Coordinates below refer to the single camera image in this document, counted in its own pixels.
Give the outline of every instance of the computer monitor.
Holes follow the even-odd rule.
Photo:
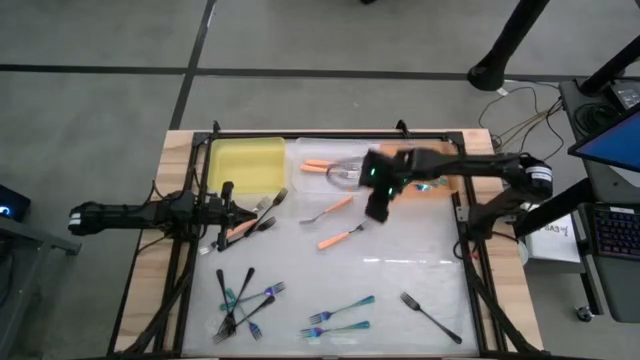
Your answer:
[[[640,172],[640,104],[625,111],[612,125],[575,143],[569,154]]]

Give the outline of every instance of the blue screen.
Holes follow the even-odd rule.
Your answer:
[[[640,112],[582,145],[577,152],[640,168]]]

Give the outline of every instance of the clear plastic container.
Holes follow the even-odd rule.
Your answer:
[[[211,145],[208,185],[220,192],[233,181],[236,194],[278,192],[286,185],[283,138],[223,139]]]
[[[355,161],[353,169],[349,171],[348,181],[354,183],[351,190],[337,187],[329,182],[325,173],[320,171],[323,165],[315,164],[319,161],[334,163],[350,158],[361,159],[369,149],[378,150],[379,145],[359,140],[298,138],[293,147],[291,183],[296,191],[304,193],[364,194],[366,189],[358,189],[355,186],[359,178],[361,160]]]

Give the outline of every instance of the black stand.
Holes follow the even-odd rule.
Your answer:
[[[607,61],[598,71],[580,85],[580,92],[584,95],[597,95],[609,81],[615,79],[619,73],[640,57],[640,35],[625,46],[611,60]]]
[[[504,70],[522,39],[549,0],[520,0],[489,53],[469,70],[467,79],[477,89],[494,91],[504,83]]]

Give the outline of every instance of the paper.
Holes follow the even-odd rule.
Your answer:
[[[525,239],[532,259],[580,263],[571,214],[547,224]]]

